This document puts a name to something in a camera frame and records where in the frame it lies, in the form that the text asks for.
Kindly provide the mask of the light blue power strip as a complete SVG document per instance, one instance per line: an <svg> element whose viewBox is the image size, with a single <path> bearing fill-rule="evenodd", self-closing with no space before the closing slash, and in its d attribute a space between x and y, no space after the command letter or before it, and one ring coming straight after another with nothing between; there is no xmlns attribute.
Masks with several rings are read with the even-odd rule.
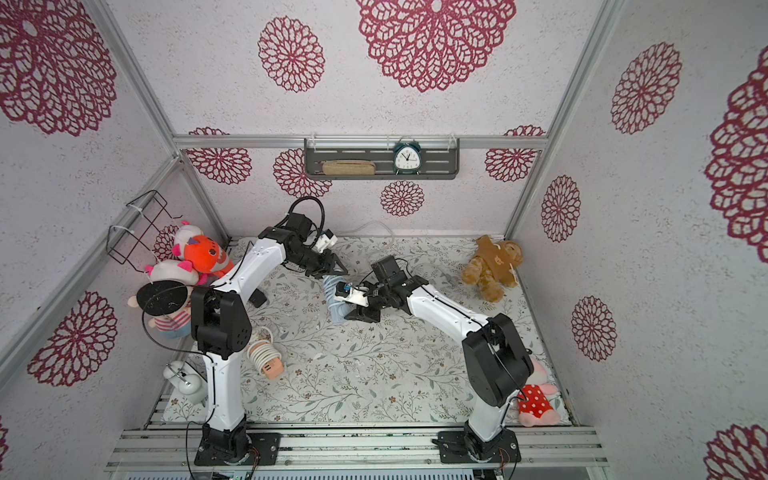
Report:
<svg viewBox="0 0 768 480"><path fill-rule="evenodd" d="M347 316L357 308L353 303L336 298L337 286L341 284L342 293L348 294L350 291L349 283L344 277L338 275L326 275L323 277L322 283L332 324L341 325L347 321Z"/></svg>

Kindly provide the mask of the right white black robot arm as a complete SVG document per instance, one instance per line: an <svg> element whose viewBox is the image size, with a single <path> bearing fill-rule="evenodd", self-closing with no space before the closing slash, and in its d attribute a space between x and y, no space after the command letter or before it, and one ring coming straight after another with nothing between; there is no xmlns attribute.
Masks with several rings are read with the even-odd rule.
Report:
<svg viewBox="0 0 768 480"><path fill-rule="evenodd" d="M413 275L387 256L371 266L375 280L339 282L334 297L352 304L349 320L376 323L385 309L397 309L439 329L461 345L475 406L468 437L491 443L501 436L508 405L534 373L533 360L513 320L474 312Z"/></svg>

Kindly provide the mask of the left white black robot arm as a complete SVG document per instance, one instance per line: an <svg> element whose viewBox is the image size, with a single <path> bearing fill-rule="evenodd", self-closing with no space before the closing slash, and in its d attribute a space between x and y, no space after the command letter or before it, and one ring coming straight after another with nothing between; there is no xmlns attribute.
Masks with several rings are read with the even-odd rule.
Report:
<svg viewBox="0 0 768 480"><path fill-rule="evenodd" d="M240 373L243 351L252 336L246 303L273 270L293 263L308 277L345 275L331 251L337 237L314 228L304 215L290 213L259 234L234 268L209 287L191 293L192 337L203 356L208 383L205 426L232 432L246 421Z"/></svg>

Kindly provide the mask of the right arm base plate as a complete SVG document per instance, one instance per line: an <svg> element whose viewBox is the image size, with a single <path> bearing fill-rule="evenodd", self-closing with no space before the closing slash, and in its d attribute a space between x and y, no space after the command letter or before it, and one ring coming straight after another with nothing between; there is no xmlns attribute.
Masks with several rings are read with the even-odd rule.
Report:
<svg viewBox="0 0 768 480"><path fill-rule="evenodd" d="M443 464L517 463L522 455L515 433L502 429L489 441L481 440L470 429L445 430L432 443L438 447Z"/></svg>

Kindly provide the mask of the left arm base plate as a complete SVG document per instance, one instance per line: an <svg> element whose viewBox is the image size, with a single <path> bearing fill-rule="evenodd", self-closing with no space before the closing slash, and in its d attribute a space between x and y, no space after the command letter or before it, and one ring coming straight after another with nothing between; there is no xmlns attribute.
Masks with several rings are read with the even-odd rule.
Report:
<svg viewBox="0 0 768 480"><path fill-rule="evenodd" d="M211 431L203 435L193 464L199 467L276 463L282 436L273 432L225 435Z"/></svg>

